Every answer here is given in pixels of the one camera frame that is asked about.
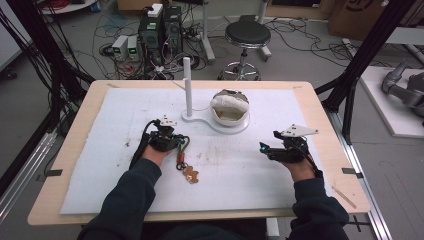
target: hand-held gripper device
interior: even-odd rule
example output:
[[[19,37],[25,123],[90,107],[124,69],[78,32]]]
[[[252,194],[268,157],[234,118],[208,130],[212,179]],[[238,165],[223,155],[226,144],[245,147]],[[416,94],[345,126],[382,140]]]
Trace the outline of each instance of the hand-held gripper device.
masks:
[[[157,128],[157,131],[151,131],[149,134],[147,133],[147,129],[151,124]],[[174,134],[174,128],[172,126],[175,125],[176,122],[167,119],[166,116],[162,120],[156,119],[147,123],[144,128],[140,144],[138,145],[138,148],[131,160],[129,169],[131,169],[141,155],[143,155],[147,145],[152,146],[157,151],[166,152],[184,144],[187,136]]]
[[[318,130],[309,129],[302,126],[292,125],[286,131],[274,131],[274,137],[283,140],[284,148],[271,148],[263,142],[259,142],[261,148],[259,151],[267,155],[269,160],[279,163],[299,163],[306,158],[312,165],[315,177],[323,178],[323,173],[318,169],[312,160],[307,139],[304,137],[310,134],[318,133]]]

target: human hand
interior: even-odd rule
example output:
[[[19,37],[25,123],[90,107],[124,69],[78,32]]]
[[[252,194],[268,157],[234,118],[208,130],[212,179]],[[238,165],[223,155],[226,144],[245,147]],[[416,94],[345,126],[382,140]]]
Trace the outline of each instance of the human hand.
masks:
[[[290,171],[294,182],[315,178],[314,169],[306,158],[298,163],[283,163],[283,165]]]
[[[156,163],[156,165],[158,165],[158,167],[160,167],[163,159],[166,156],[168,156],[171,152],[172,152],[172,150],[169,150],[169,151],[166,151],[166,152],[160,152],[160,151],[154,149],[152,146],[147,145],[147,147],[144,150],[144,153],[141,155],[141,157]]]

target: power supply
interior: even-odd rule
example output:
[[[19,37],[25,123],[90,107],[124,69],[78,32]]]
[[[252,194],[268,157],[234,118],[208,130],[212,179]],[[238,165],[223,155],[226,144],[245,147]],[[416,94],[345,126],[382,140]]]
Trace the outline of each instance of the power supply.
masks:
[[[182,23],[181,23],[181,7],[169,6],[165,8],[163,15],[165,24],[166,42],[168,43],[168,50],[173,53],[180,53],[183,51],[182,39]]]
[[[140,20],[138,35],[140,36],[145,66],[163,65],[162,50],[165,47],[165,31],[162,16],[163,11],[159,13],[158,17],[143,16]]]
[[[140,61],[140,47],[138,44],[137,36],[129,36],[128,37],[128,55],[130,57],[130,61]]]
[[[128,36],[119,36],[113,43],[112,50],[117,61],[125,61],[128,57]]]

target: cardboard box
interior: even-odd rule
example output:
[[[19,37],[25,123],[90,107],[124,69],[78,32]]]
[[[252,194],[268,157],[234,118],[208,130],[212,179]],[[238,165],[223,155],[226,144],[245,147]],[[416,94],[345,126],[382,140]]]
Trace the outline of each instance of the cardboard box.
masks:
[[[313,7],[298,7],[298,6],[283,6],[273,5],[272,1],[268,3],[266,9],[267,17],[287,17],[287,18],[304,18],[324,20],[328,19],[334,7],[334,0],[321,0],[320,6]]]
[[[161,0],[117,0],[119,10],[142,10],[151,7],[153,3],[162,3]]]
[[[329,33],[333,36],[364,40],[383,11],[381,1],[337,1],[328,21]]]
[[[421,5],[422,1],[417,0],[415,1],[414,5],[412,5],[411,9],[408,11],[408,13],[405,15],[403,20],[400,22],[401,26],[404,26],[408,21],[411,19],[411,17],[414,15],[415,11],[417,11]],[[409,23],[409,26],[414,26],[417,23],[419,23],[424,18],[424,8],[421,8],[421,10],[417,13],[414,19]]]

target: white base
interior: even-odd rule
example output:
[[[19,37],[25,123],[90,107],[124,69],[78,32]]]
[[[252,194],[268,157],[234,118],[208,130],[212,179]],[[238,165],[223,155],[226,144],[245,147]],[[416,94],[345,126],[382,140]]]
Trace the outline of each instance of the white base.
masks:
[[[182,117],[185,122],[202,122],[207,124],[212,130],[225,135],[235,135],[243,132],[249,126],[250,121],[250,115],[247,115],[247,117],[244,119],[244,122],[237,126],[224,126],[212,118],[211,110],[209,107],[203,110],[193,110],[191,117],[187,116],[187,110],[185,110],[182,113]]]
[[[362,84],[393,136],[424,138],[424,118],[415,115],[399,98],[381,90],[384,77],[392,70],[393,68],[370,66],[362,74]],[[421,72],[421,69],[406,69],[397,83],[398,86],[406,88],[409,77]]]

